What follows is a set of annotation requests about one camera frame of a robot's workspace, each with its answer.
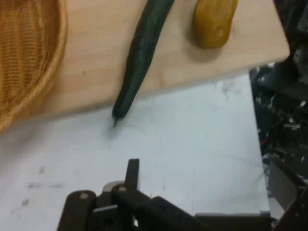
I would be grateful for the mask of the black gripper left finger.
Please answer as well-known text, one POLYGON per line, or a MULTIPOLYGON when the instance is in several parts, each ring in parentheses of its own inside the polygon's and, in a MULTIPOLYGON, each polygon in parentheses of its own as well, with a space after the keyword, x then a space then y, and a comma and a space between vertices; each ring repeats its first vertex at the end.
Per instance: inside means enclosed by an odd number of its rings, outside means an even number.
POLYGON ((203 231, 205 224, 162 197, 138 190, 139 159, 128 161, 124 182, 100 195, 70 193, 59 231, 203 231))

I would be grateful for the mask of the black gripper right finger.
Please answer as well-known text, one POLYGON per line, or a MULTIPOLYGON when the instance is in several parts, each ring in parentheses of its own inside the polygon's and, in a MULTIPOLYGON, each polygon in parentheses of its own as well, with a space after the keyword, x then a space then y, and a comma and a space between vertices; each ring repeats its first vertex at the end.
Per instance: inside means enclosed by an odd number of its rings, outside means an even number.
POLYGON ((273 231, 308 230, 308 187, 299 186, 287 192, 275 193, 275 199, 284 213, 272 228, 273 231))

